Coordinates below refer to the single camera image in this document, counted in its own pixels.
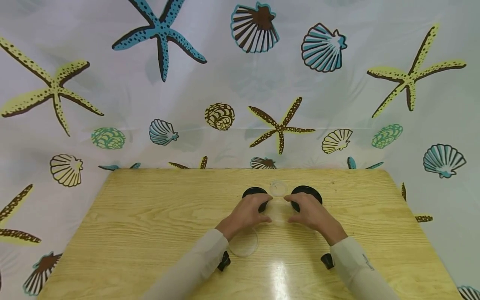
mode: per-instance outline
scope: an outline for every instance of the yellow starfish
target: yellow starfish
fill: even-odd
[[[415,107],[415,99],[417,97],[415,83],[434,73],[442,72],[450,69],[462,69],[467,66],[463,60],[447,60],[440,63],[437,63],[423,71],[420,71],[420,66],[422,65],[425,57],[427,56],[428,50],[435,40],[438,31],[438,24],[433,25],[433,27],[428,31],[425,39],[423,40],[420,49],[413,60],[412,67],[408,74],[405,74],[402,70],[387,67],[379,66],[371,68],[367,71],[367,74],[375,78],[382,78],[389,81],[398,83],[395,89],[385,98],[385,100],[380,104],[377,110],[373,113],[372,119],[380,115],[385,107],[404,89],[407,90],[407,106],[410,111],[413,111]]]
[[[16,211],[22,205],[22,201],[27,198],[30,192],[33,189],[33,184],[27,186],[20,194],[18,194],[6,207],[0,212],[0,241],[10,242],[19,245],[30,245],[30,244],[39,244],[41,239],[36,236],[31,235],[30,233],[15,230],[15,229],[6,229],[2,228],[7,220],[13,216]]]
[[[48,87],[31,91],[25,94],[18,95],[17,97],[10,99],[1,108],[1,115],[3,117],[11,117],[28,112],[37,105],[40,105],[47,100],[53,98],[53,108],[57,115],[57,119],[62,125],[63,129],[70,136],[68,130],[67,120],[61,109],[60,96],[75,102],[81,107],[99,115],[103,116],[103,113],[93,106],[90,102],[83,99],[76,93],[63,87],[63,85],[72,77],[80,74],[83,70],[90,66],[90,63],[85,60],[76,60],[57,69],[55,77],[51,77],[47,71],[43,70],[33,60],[24,55],[17,47],[12,45],[9,41],[0,36],[0,47],[2,47],[8,54],[21,63],[24,67],[29,69],[33,74],[43,80]]]
[[[200,169],[205,169],[207,167],[207,160],[208,160],[208,157],[204,156],[202,158],[202,161],[200,162]],[[170,163],[172,166],[174,167],[177,167],[177,168],[180,168],[180,169],[190,169],[189,167],[186,167],[184,165],[181,165],[181,164],[177,164],[177,163]]]
[[[255,147],[257,146],[258,144],[260,144],[261,142],[263,142],[264,140],[268,139],[269,137],[271,137],[274,133],[278,133],[278,153],[279,154],[282,154],[283,153],[283,147],[285,146],[285,138],[284,138],[284,135],[283,135],[283,132],[284,131],[288,131],[288,132],[295,132],[295,133],[305,133],[305,132],[313,132],[315,131],[315,129],[303,129],[303,128],[297,128],[297,127],[287,127],[288,123],[290,122],[290,120],[293,118],[293,115],[295,115],[295,113],[297,112],[297,109],[300,107],[300,103],[302,101],[302,98],[301,97],[298,97],[297,100],[295,100],[295,102],[293,102],[292,106],[290,107],[290,109],[288,110],[286,116],[283,118],[283,121],[281,124],[278,124],[277,122],[275,122],[275,120],[273,120],[272,117],[270,117],[267,113],[265,113],[264,111],[262,111],[261,109],[259,108],[254,108],[252,106],[249,106],[248,108],[250,108],[250,110],[255,114],[257,115],[258,117],[260,117],[263,121],[265,121],[267,124],[270,124],[274,127],[273,130],[267,132],[267,133],[264,133],[262,136],[260,136],[255,142],[253,142],[251,145],[250,145],[250,148],[252,147]]]
[[[405,188],[405,183],[402,183],[402,196],[407,201],[407,189]],[[425,223],[433,221],[433,217],[431,215],[415,215],[415,219],[418,223]]]

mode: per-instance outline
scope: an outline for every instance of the yellow seashell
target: yellow seashell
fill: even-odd
[[[353,131],[350,129],[337,129],[329,133],[322,142],[322,150],[327,154],[331,154],[336,150],[345,149],[348,143],[350,143],[349,138],[352,133]]]
[[[60,154],[50,160],[50,173],[53,179],[66,187],[74,187],[82,183],[80,171],[84,162],[70,154]]]
[[[228,130],[235,119],[233,108],[225,103],[215,103],[205,110],[208,125],[218,130]]]

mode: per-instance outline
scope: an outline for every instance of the wood grain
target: wood grain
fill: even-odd
[[[120,169],[112,172],[39,295],[43,300],[138,299],[251,186],[283,181],[316,188],[325,207],[364,247],[403,300],[461,299],[390,176],[381,170]],[[215,271],[192,299],[351,300],[318,233],[274,220],[256,228],[258,248]]]

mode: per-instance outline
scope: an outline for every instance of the shower curtain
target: shower curtain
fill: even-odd
[[[387,170],[480,299],[480,2],[0,3],[0,299],[118,168]]]

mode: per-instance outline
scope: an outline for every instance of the petri dish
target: petri dish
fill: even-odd
[[[280,180],[275,180],[270,184],[270,194],[274,197],[283,197],[287,194],[287,185]]]
[[[252,255],[258,246],[258,235],[255,229],[248,228],[239,232],[228,244],[228,248],[238,257]]]

